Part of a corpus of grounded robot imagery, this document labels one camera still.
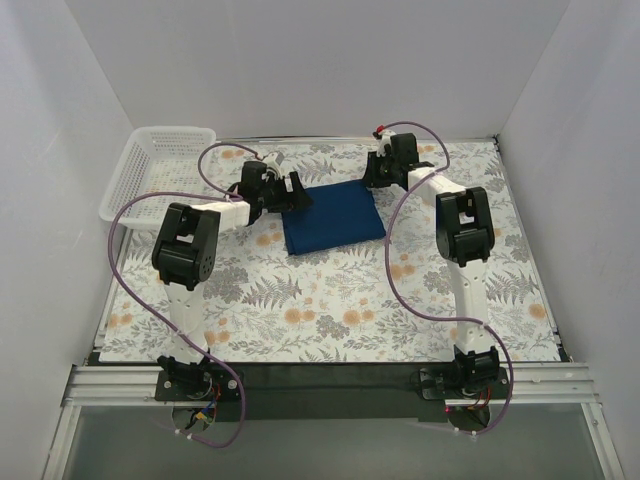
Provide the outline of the blue printed t shirt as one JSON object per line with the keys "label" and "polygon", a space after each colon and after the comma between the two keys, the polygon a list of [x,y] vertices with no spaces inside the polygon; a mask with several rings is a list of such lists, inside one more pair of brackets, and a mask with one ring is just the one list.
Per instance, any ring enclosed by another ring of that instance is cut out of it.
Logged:
{"label": "blue printed t shirt", "polygon": [[360,180],[311,187],[306,193],[313,201],[310,207],[282,214],[290,256],[386,236],[373,195]]}

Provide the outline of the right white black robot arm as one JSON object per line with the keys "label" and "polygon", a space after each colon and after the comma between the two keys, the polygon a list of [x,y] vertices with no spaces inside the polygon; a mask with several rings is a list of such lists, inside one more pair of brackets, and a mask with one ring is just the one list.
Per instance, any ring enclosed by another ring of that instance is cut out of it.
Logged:
{"label": "right white black robot arm", "polygon": [[496,340],[488,330],[487,263],[495,245],[489,200],[481,187],[465,187],[440,168],[419,159],[412,133],[386,126],[373,133],[378,145],[368,153],[362,181],[368,188],[401,187],[435,208],[435,240],[451,277],[457,336],[450,364],[425,373],[424,382],[439,391],[456,390],[475,397],[499,377]]}

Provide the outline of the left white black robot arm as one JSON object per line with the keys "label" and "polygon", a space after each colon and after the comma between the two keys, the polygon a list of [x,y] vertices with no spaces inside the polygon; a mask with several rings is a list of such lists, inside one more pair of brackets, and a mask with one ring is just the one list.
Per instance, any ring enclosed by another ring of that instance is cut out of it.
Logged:
{"label": "left white black robot arm", "polygon": [[161,364],[198,364],[209,352],[203,314],[204,283],[211,276],[219,234],[250,226],[264,212],[304,211],[313,205],[296,171],[283,174],[268,161],[248,161],[229,197],[201,205],[172,203],[152,253],[164,284],[176,337]]}

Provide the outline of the white plastic mesh basket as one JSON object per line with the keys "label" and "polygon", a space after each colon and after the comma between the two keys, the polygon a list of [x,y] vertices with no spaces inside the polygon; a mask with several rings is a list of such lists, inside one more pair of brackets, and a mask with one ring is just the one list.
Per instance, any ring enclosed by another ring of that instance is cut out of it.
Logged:
{"label": "white plastic mesh basket", "polygon": [[101,201],[98,214],[108,223],[129,201],[141,200],[122,214],[119,223],[133,230],[160,227],[170,203],[179,197],[170,192],[212,197],[215,191],[202,180],[197,160],[201,152],[216,142],[209,128],[152,126],[134,130],[130,135]]}

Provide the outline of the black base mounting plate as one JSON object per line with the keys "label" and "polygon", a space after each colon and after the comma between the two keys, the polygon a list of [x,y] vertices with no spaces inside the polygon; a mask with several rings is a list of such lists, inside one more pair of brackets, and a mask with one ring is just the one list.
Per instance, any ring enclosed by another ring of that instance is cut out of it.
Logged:
{"label": "black base mounting plate", "polygon": [[158,402],[212,403],[220,421],[416,419],[443,423],[447,404],[466,406],[487,424],[492,401],[506,399],[505,369],[474,379],[443,363],[233,363],[229,369],[164,365]]}

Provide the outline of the aluminium frame rail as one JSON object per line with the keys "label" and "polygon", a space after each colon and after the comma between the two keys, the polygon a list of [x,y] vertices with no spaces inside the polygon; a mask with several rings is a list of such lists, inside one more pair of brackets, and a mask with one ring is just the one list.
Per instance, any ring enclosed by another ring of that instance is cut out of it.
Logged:
{"label": "aluminium frame rail", "polygon": [[[76,406],[151,406],[157,366],[74,367],[63,396]],[[514,365],[514,404],[596,403],[598,393],[583,363],[518,362]]]}

